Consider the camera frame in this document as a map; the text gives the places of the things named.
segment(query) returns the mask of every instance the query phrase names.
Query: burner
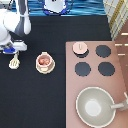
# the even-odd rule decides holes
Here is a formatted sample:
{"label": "burner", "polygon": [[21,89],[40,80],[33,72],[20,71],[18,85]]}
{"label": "burner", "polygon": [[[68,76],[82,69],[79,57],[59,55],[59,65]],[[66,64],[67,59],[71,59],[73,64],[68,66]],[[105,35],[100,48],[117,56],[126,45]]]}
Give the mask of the burner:
{"label": "burner", "polygon": [[114,66],[109,62],[100,63],[98,70],[103,76],[112,76],[115,72]]}
{"label": "burner", "polygon": [[106,45],[99,45],[96,48],[96,54],[100,57],[108,57],[111,54],[111,49]]}
{"label": "burner", "polygon": [[86,57],[86,56],[89,54],[89,50],[87,50],[84,54],[77,54],[77,53],[75,53],[75,52],[74,52],[74,54],[75,54],[77,57],[79,57],[79,58],[84,58],[84,57]]}
{"label": "burner", "polygon": [[79,76],[87,76],[91,71],[89,64],[86,62],[79,62],[75,66],[75,72]]}

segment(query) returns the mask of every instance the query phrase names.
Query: white bowl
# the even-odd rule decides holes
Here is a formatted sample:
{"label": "white bowl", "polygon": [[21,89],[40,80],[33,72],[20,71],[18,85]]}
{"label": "white bowl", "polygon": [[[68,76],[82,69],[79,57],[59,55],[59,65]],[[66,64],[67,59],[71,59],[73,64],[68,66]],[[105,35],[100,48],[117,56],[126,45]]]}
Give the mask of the white bowl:
{"label": "white bowl", "polygon": [[94,128],[108,126],[114,119],[116,109],[111,109],[113,98],[99,87],[82,90],[76,100],[78,116],[87,125]]}

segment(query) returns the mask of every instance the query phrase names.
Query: black table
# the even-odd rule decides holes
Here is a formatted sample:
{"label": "black table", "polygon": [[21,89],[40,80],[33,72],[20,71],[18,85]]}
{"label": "black table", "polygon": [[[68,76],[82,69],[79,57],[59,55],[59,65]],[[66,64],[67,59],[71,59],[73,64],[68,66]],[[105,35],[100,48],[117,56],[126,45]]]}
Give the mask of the black table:
{"label": "black table", "polygon": [[[13,55],[0,54],[0,128],[66,128],[66,41],[110,41],[107,16],[31,17],[31,33],[20,67],[8,67]],[[47,75],[35,68],[42,51],[55,60]]]}

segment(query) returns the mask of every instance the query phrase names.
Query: white robot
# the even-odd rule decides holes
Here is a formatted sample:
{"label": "white robot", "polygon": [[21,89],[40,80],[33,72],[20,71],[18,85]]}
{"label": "white robot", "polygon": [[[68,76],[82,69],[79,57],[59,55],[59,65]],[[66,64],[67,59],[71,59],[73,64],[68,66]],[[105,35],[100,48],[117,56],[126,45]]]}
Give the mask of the white robot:
{"label": "white robot", "polygon": [[18,54],[26,51],[27,45],[22,40],[13,40],[10,31],[22,37],[30,33],[28,0],[15,0],[17,12],[0,9],[0,50],[4,54]]}

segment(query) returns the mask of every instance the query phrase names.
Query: stovetop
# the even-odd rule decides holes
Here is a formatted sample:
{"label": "stovetop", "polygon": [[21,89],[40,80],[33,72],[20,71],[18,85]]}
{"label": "stovetop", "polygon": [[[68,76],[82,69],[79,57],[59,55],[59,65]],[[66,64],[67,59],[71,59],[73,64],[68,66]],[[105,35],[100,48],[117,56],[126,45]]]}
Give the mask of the stovetop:
{"label": "stovetop", "polygon": [[[73,51],[75,43],[78,41],[66,42],[66,128],[90,128],[76,112],[75,103],[80,91],[100,87],[119,103],[125,99],[126,87],[114,41],[84,41],[88,48],[84,54]],[[107,128],[125,128],[128,125],[126,117],[128,112],[117,111]]]}

